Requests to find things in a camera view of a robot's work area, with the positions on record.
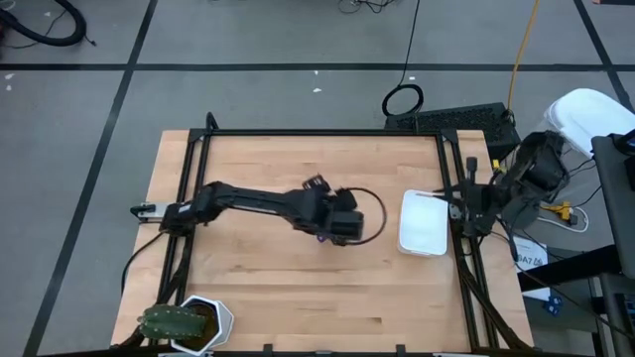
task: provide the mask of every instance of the wooden tabletop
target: wooden tabletop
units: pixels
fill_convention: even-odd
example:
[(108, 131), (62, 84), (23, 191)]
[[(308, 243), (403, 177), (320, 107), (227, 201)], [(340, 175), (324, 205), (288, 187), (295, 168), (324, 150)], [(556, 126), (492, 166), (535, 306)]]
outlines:
[[(175, 200), (187, 136), (187, 131), (163, 133), (148, 201)], [(459, 144), (463, 159), (478, 158), (477, 180), (487, 182), (491, 169), (482, 133), (459, 132)], [(217, 349), (262, 350), (273, 343), (276, 351), (391, 352), (405, 344), (409, 352), (469, 351), (451, 244), (437, 258), (397, 250), (404, 192), (443, 187), (434, 138), (212, 137), (205, 181), (286, 191), (317, 173), (332, 187), (376, 192), (388, 211), (385, 231), (369, 244), (342, 248), (294, 231), (279, 217), (244, 211), (227, 210), (197, 227), (186, 296), (222, 300), (235, 315), (229, 342)], [(356, 198), (366, 237), (381, 222), (379, 205), (367, 194)], [(156, 233), (156, 225), (140, 226), (135, 250)], [(132, 264), (113, 343), (130, 334), (137, 316), (156, 299), (167, 241)], [(481, 251), (492, 302), (533, 345), (507, 243), (488, 237)], [(486, 345), (478, 303), (474, 309)]]

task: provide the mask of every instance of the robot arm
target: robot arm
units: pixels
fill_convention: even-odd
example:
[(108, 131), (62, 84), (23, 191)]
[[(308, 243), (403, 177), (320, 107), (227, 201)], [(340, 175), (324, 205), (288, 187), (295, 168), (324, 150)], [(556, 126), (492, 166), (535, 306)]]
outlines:
[[(160, 230), (187, 235), (197, 224), (213, 221), (223, 210), (231, 208), (280, 216), (296, 230), (344, 246), (361, 239), (364, 216), (355, 211), (356, 207), (350, 190), (341, 188), (332, 192), (321, 176), (305, 181), (302, 189), (284, 193), (215, 181), (205, 185), (192, 201), (168, 205)], [(140, 208), (133, 207), (131, 211), (141, 218)]]

